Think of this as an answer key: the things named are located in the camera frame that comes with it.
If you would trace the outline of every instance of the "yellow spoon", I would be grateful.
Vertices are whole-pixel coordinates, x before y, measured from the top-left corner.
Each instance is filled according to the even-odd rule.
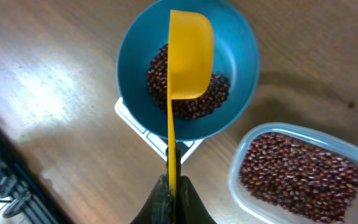
[[[212,73],[214,37],[209,20],[195,12],[171,10],[168,38],[168,181],[176,198],[177,171],[172,100],[201,96]]]

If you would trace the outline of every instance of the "white scale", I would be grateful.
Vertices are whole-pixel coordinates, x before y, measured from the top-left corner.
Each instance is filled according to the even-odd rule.
[[[157,135],[151,133],[139,124],[135,118],[131,115],[128,108],[124,105],[122,97],[120,97],[114,107],[116,113],[152,148],[154,151],[162,157],[165,161],[167,155],[165,151],[168,148],[167,140],[164,140]],[[180,163],[183,164],[191,153],[204,141],[204,139],[195,141],[183,141],[177,142],[177,149],[180,150]]]

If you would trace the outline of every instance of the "blue bowl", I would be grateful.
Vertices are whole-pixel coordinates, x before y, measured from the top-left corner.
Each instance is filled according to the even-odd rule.
[[[168,42],[170,10],[198,12],[214,31],[213,72],[231,87],[222,106],[196,120],[175,119],[177,141],[210,137],[233,123],[247,107],[259,77],[259,53],[251,27],[240,12],[220,0],[160,0],[143,11],[128,29],[117,61],[117,83],[124,103],[145,128],[167,138],[167,115],[149,95],[146,73],[157,51]]]

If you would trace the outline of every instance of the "table surface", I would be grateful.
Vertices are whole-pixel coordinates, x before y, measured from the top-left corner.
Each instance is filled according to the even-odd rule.
[[[259,41],[258,89],[242,116],[183,165],[218,223],[260,223],[233,201],[239,141],[271,121],[358,146],[358,1],[230,1]],[[165,162],[118,117],[126,29],[153,0],[0,0],[0,125],[77,223],[129,223]]]

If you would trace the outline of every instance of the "white container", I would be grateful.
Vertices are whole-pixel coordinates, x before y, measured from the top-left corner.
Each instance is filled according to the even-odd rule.
[[[263,133],[282,133],[304,142],[314,144],[329,151],[343,155],[354,161],[358,166],[358,147],[343,140],[300,126],[285,123],[262,124],[250,130],[241,140],[239,148],[234,155],[229,171],[229,190],[234,200],[245,211],[263,220],[266,223],[279,224],[313,224],[316,223],[299,215],[294,215],[280,206],[274,206],[258,200],[250,195],[239,181],[239,170],[244,162],[250,143]],[[358,224],[358,192],[352,205],[347,208],[345,223]]]

